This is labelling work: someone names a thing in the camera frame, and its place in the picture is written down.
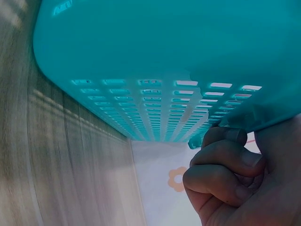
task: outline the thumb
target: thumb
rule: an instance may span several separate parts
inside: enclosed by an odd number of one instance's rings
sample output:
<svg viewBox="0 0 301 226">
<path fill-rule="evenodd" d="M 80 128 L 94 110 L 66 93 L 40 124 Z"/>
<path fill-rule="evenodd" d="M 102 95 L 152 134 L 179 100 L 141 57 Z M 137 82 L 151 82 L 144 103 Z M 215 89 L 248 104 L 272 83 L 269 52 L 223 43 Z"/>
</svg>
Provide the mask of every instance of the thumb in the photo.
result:
<svg viewBox="0 0 301 226">
<path fill-rule="evenodd" d="M 301 114 L 255 132 L 255 139 L 269 173 L 276 173 L 281 180 L 295 177 L 301 165 Z"/>
</svg>

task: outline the hand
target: hand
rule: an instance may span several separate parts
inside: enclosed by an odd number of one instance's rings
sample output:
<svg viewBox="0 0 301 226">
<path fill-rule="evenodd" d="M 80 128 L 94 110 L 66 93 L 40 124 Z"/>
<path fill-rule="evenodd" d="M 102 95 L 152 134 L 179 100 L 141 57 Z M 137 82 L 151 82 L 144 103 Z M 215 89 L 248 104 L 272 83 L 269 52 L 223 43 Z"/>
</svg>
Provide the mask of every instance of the hand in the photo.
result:
<svg viewBox="0 0 301 226">
<path fill-rule="evenodd" d="M 301 114 L 255 133 L 211 128 L 183 176 L 203 226 L 301 226 Z"/>
</svg>

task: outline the finger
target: finger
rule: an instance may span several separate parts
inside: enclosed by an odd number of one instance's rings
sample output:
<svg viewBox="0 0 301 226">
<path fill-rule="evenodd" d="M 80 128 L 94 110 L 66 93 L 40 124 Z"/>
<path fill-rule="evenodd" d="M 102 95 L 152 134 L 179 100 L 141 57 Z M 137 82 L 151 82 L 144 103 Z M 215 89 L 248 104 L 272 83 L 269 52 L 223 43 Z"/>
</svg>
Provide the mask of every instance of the finger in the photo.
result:
<svg viewBox="0 0 301 226">
<path fill-rule="evenodd" d="M 248 139 L 247 133 L 242 129 L 232 129 L 227 127 L 213 127 L 208 130 L 203 139 L 202 148 L 220 140 L 231 140 L 240 143 L 242 146 L 246 144 Z"/>
<path fill-rule="evenodd" d="M 252 192 L 239 183 L 237 177 L 221 165 L 197 165 L 186 171 L 183 183 L 187 189 L 212 194 L 228 205 L 238 207 L 252 196 Z"/>
<path fill-rule="evenodd" d="M 245 177 L 260 175 L 265 168 L 261 154 L 252 153 L 239 143 L 221 140 L 199 151 L 190 165 L 219 164 Z"/>
</svg>

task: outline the wooden surface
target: wooden surface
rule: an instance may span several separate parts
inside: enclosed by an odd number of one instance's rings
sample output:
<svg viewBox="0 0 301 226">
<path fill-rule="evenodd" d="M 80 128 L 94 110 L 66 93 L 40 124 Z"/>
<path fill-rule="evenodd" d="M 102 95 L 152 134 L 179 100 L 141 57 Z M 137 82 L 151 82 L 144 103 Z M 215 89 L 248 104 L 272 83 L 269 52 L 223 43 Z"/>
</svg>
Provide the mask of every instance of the wooden surface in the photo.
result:
<svg viewBox="0 0 301 226">
<path fill-rule="evenodd" d="M 39 5 L 0 0 L 0 226 L 145 226 L 128 140 L 37 69 Z"/>
</svg>

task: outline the rectangular hole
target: rectangular hole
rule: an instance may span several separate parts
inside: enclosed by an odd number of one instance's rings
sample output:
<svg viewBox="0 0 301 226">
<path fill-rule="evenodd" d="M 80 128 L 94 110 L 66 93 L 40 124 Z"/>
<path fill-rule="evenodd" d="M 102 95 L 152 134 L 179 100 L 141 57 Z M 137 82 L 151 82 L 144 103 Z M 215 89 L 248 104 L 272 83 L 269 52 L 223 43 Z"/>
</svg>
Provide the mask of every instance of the rectangular hole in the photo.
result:
<svg viewBox="0 0 301 226">
<path fill-rule="evenodd" d="M 202 99 L 201 102 L 217 102 L 218 100 L 213 99 Z"/>
<path fill-rule="evenodd" d="M 160 104 L 144 104 L 146 107 L 161 107 Z"/>
<path fill-rule="evenodd" d="M 91 80 L 87 80 L 87 79 L 76 79 L 76 80 L 72 80 L 74 85 L 90 85 L 92 84 Z"/>
<path fill-rule="evenodd" d="M 198 82 L 197 81 L 181 81 L 177 80 L 175 82 L 176 86 L 197 86 Z"/>
<path fill-rule="evenodd" d="M 97 106 L 111 106 L 109 102 L 95 102 Z"/>
<path fill-rule="evenodd" d="M 241 100 L 228 100 L 226 102 L 227 105 L 240 105 L 242 103 Z"/>
<path fill-rule="evenodd" d="M 235 107 L 234 106 L 222 106 L 220 109 L 222 110 L 233 110 Z"/>
<path fill-rule="evenodd" d="M 128 89 L 110 89 L 110 92 L 113 94 L 129 94 L 130 91 Z"/>
<path fill-rule="evenodd" d="M 113 107 L 101 107 L 100 109 L 102 109 L 103 111 L 115 111 L 115 108 Z"/>
<path fill-rule="evenodd" d="M 191 115 L 190 117 L 198 117 L 198 118 L 201 118 L 201 117 L 203 117 L 204 115 L 202 115 L 202 114 L 198 114 L 198 115 L 196 115 L 196 114 L 193 114 L 193 115 Z"/>
<path fill-rule="evenodd" d="M 173 108 L 186 108 L 187 105 L 171 105 Z"/>
<path fill-rule="evenodd" d="M 105 112 L 108 115 L 119 115 L 119 112 Z"/>
<path fill-rule="evenodd" d="M 212 105 L 197 105 L 197 108 L 211 108 Z"/>
<path fill-rule="evenodd" d="M 222 92 L 206 92 L 206 96 L 223 96 L 225 93 Z"/>
<path fill-rule="evenodd" d="M 204 114 L 207 113 L 208 111 L 193 111 L 194 114 Z"/>
<path fill-rule="evenodd" d="M 190 101 L 190 99 L 189 98 L 174 98 L 172 101 L 176 102 L 176 103 L 188 103 Z"/>
<path fill-rule="evenodd" d="M 161 114 L 159 114 L 159 113 L 148 113 L 148 115 L 150 115 L 150 116 L 159 116 Z"/>
<path fill-rule="evenodd" d="M 130 120 L 135 122 L 142 122 L 142 119 L 130 119 Z"/>
<path fill-rule="evenodd" d="M 126 114 L 128 114 L 128 115 L 139 115 L 138 112 L 126 112 Z"/>
<path fill-rule="evenodd" d="M 119 103 L 122 107 L 135 107 L 136 105 L 134 103 Z"/>
<path fill-rule="evenodd" d="M 251 94 L 244 94 L 244 93 L 237 93 L 237 94 L 233 95 L 234 98 L 249 98 L 250 96 L 252 96 L 252 95 Z"/>
<path fill-rule="evenodd" d="M 151 102 L 160 102 L 161 98 L 160 97 L 144 97 L 144 101 L 151 101 Z"/>
<path fill-rule="evenodd" d="M 161 112 L 160 109 L 146 109 L 148 112 Z"/>
<path fill-rule="evenodd" d="M 161 86 L 162 80 L 145 79 L 145 80 L 139 80 L 139 83 L 142 86 Z"/>
<path fill-rule="evenodd" d="M 100 92 L 99 89 L 81 89 L 80 91 L 83 93 L 99 93 Z"/>
<path fill-rule="evenodd" d="M 138 109 L 131 108 L 131 107 L 124 107 L 124 108 L 122 108 L 122 110 L 124 110 L 126 112 L 137 112 L 138 111 Z"/>
<path fill-rule="evenodd" d="M 104 79 L 103 82 L 108 86 L 120 86 L 126 83 L 124 79 Z"/>
<path fill-rule="evenodd" d="M 250 86 L 250 85 L 245 85 L 241 89 L 245 91 L 258 91 L 262 88 L 262 86 Z"/>
<path fill-rule="evenodd" d="M 145 94 L 145 95 L 161 95 L 161 90 L 144 89 L 144 90 L 142 90 L 142 94 Z"/>
<path fill-rule="evenodd" d="M 182 117 L 183 115 L 182 114 L 169 114 L 169 116 L 171 116 L 171 117 Z"/>
<path fill-rule="evenodd" d="M 105 100 L 105 97 L 102 96 L 89 96 L 88 97 L 90 100 Z"/>
<path fill-rule="evenodd" d="M 211 83 L 212 88 L 231 88 L 233 84 L 231 83 L 218 83 L 218 82 L 213 82 Z"/>
<path fill-rule="evenodd" d="M 141 118 L 140 116 L 137 116 L 137 115 L 127 115 L 127 116 L 131 119 L 140 119 Z"/>
<path fill-rule="evenodd" d="M 224 111 L 224 112 L 215 112 L 215 114 L 228 114 L 228 111 Z"/>
<path fill-rule="evenodd" d="M 223 116 L 222 115 L 211 115 L 210 118 L 222 118 Z"/>
<path fill-rule="evenodd" d="M 176 90 L 174 92 L 174 94 L 177 96 L 192 96 L 193 93 L 194 93 L 193 91 L 189 91 L 189 90 Z"/>
<path fill-rule="evenodd" d="M 185 110 L 170 110 L 170 112 L 173 112 L 173 113 L 184 113 Z"/>
<path fill-rule="evenodd" d="M 134 99 L 132 97 L 115 97 L 116 100 L 119 101 L 133 101 Z"/>
</svg>

